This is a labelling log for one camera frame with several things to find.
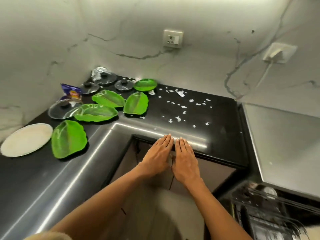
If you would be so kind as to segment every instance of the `green oval bowl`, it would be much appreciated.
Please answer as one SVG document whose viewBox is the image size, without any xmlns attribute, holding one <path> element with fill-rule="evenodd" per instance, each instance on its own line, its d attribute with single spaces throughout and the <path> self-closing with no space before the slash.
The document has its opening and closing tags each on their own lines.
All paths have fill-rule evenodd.
<svg viewBox="0 0 320 240">
<path fill-rule="evenodd" d="M 123 112 L 126 114 L 142 115 L 147 111 L 149 99 L 143 92 L 136 92 L 128 97 Z"/>
<path fill-rule="evenodd" d="M 51 147 L 54 157 L 62 159 L 81 151 L 87 145 L 87 134 L 76 121 L 65 120 L 53 131 Z"/>
<path fill-rule="evenodd" d="M 92 100 L 97 104 L 101 104 L 110 108 L 123 107 L 126 103 L 123 97 L 109 90 L 102 90 L 101 92 L 92 96 Z"/>
<path fill-rule="evenodd" d="M 134 84 L 134 89 L 141 92 L 148 92 L 154 90 L 158 86 L 153 79 L 142 79 Z"/>
<path fill-rule="evenodd" d="M 79 108 L 74 117 L 76 120 L 86 122 L 101 122 L 110 120 L 117 115 L 118 111 L 115 108 L 106 107 L 101 104 L 84 104 Z"/>
</svg>

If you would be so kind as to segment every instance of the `metal dish rack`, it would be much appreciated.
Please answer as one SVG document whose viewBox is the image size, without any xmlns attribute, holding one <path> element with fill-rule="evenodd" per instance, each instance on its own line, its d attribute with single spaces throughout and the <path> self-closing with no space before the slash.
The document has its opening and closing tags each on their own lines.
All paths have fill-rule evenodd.
<svg viewBox="0 0 320 240">
<path fill-rule="evenodd" d="M 320 209 L 250 187 L 231 197 L 233 216 L 254 240 L 319 240 Z M 319 226 L 317 238 L 308 230 Z"/>
</svg>

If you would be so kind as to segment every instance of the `dish rack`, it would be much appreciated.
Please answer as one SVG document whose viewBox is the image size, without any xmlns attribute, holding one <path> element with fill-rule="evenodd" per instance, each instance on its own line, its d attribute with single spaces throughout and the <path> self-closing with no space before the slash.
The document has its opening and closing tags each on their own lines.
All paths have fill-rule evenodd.
<svg viewBox="0 0 320 240">
<path fill-rule="evenodd" d="M 233 217 L 254 240 L 320 239 L 320 202 L 265 188 L 243 187 L 230 198 Z"/>
</svg>

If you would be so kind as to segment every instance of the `person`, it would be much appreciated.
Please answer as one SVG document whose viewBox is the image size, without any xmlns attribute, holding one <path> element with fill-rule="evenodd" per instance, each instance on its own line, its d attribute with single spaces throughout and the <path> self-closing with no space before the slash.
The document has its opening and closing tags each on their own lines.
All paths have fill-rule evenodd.
<svg viewBox="0 0 320 240">
<path fill-rule="evenodd" d="M 169 168 L 167 158 L 174 145 L 171 135 L 160 138 L 149 149 L 134 169 L 95 194 L 73 210 L 49 232 L 40 233 L 30 239 L 100 240 L 103 230 L 130 193 L 145 179 L 155 176 Z M 240 225 L 214 198 L 203 182 L 198 161 L 189 143 L 177 139 L 176 158 L 172 172 L 193 197 L 213 240 L 252 240 Z"/>
</svg>

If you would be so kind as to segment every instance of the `white plate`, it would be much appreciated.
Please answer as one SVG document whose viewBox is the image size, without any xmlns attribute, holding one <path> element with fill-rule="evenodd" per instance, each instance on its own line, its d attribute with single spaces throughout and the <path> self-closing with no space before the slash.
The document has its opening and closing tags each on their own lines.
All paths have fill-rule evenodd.
<svg viewBox="0 0 320 240">
<path fill-rule="evenodd" d="M 6 157 L 21 157 L 42 148 L 54 129 L 48 124 L 32 124 L 11 134 L 2 143 L 0 152 Z"/>
</svg>

